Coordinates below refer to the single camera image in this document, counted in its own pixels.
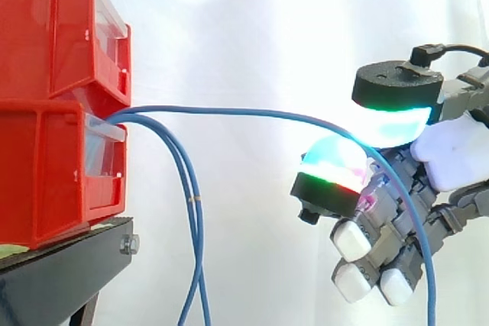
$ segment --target metal bolt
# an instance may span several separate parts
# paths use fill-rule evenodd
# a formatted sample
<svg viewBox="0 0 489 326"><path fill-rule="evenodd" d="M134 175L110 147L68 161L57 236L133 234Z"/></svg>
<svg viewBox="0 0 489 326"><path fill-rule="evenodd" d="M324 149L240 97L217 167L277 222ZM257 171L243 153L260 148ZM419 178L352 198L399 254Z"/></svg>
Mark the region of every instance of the metal bolt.
<svg viewBox="0 0 489 326"><path fill-rule="evenodd" d="M126 234L121 240L120 251L124 255L135 255L139 252L139 236Z"/></svg>

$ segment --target blue cable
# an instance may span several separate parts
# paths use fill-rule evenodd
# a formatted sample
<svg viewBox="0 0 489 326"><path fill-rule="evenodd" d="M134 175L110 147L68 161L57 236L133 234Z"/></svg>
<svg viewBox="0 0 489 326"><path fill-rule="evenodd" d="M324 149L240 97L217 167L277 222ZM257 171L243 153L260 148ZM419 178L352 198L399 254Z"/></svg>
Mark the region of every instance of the blue cable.
<svg viewBox="0 0 489 326"><path fill-rule="evenodd" d="M323 121L318 118L313 118L306 115L294 114L292 112L285 111L275 111L275 110L260 110L253 108L205 108L205 107L183 107L183 106L141 106L134 108L126 108L120 113L145 113L145 112L175 112L191 115L234 115L234 116L259 116L268 118L279 118L283 120L291 120L303 122L306 124L315 125L318 127L323 127L330 131L346 137L347 139L353 140L355 143L360 145L365 153L377 161L381 169L385 172L387 177L392 182L394 188L399 192L400 197L406 204L407 211L413 222L414 229L416 230L416 235L419 240L419 245L421 246L421 252L423 259L425 261L426 269L426 281L428 283L428 326L436 326L436 279L435 279L435 269L432 261L431 248L429 246L429 240L426 236L426 232L423 229L423 223L419 218L418 212L416 211L416 206L410 197L410 194L406 190L402 180L390 166L390 164L384 159L384 157L378 153L374 148L363 144L354 135L339 127L338 125L332 124L327 121Z"/></svg>
<svg viewBox="0 0 489 326"><path fill-rule="evenodd" d="M199 285L200 298L202 303L202 311L204 314L204 321L206 326L211 326L211 317L209 310L209 301L207 299L206 282L204 279L204 273L202 269L202 259L203 259L203 220L202 220L202 203L200 201L199 185L196 179L196 174L193 169L192 163L186 151L183 149L178 140L171 134L171 132L162 125L159 121L149 118L147 116L135 115L135 114L117 114L113 115L107 119L111 124L123 124L127 122L132 122L136 124L143 125L154 133L156 133L161 140L167 145L168 149L175 160L178 173L180 175L180 180L182 182L183 192L187 199L187 214L189 217L190 232L192 235L193 250L196 257L196 268L193 273L193 280L190 286L189 294L186 298L185 305L183 306L178 325L182 326L185 323L186 317L189 313L190 306L193 301L193 297L196 292L197 284ZM190 193L189 183L186 177L185 169L183 168L182 160L186 165L187 171L189 173L189 178L193 187L193 194ZM193 211L193 198L195 198L195 206L197 213L197 228L196 219L194 217Z"/></svg>

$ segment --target black cylindrical sensor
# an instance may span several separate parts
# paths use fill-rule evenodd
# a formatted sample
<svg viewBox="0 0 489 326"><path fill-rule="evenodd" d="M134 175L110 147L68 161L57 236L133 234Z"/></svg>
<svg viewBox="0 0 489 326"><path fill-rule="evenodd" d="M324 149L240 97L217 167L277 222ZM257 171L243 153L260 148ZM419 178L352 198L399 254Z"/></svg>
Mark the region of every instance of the black cylindrical sensor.
<svg viewBox="0 0 489 326"><path fill-rule="evenodd" d="M379 111L435 106L442 88L442 74L420 73L404 67L404 63L394 60L361 67L351 94L353 101Z"/></svg>

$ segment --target stacked red bins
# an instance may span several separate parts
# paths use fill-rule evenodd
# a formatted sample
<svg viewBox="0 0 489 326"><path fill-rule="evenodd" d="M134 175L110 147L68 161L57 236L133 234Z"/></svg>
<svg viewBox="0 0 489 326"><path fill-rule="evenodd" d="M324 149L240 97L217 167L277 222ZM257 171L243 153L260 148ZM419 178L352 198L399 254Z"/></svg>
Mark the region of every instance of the stacked red bins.
<svg viewBox="0 0 489 326"><path fill-rule="evenodd" d="M125 208L130 30L109 0L0 0L0 244L39 246Z"/></svg>

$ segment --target glowing led light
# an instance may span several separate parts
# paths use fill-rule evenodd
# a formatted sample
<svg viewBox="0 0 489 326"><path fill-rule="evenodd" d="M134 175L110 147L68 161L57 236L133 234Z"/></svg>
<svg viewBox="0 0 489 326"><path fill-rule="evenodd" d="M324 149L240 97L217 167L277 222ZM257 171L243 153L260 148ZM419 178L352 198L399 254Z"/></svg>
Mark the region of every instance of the glowing led light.
<svg viewBox="0 0 489 326"><path fill-rule="evenodd" d="M304 156L300 172L360 192L367 169L365 152L353 141L330 135L317 141Z"/></svg>
<svg viewBox="0 0 489 326"><path fill-rule="evenodd" d="M398 147L418 138L431 114L431 108L406 111L378 111L356 105L345 127L363 143L376 148Z"/></svg>

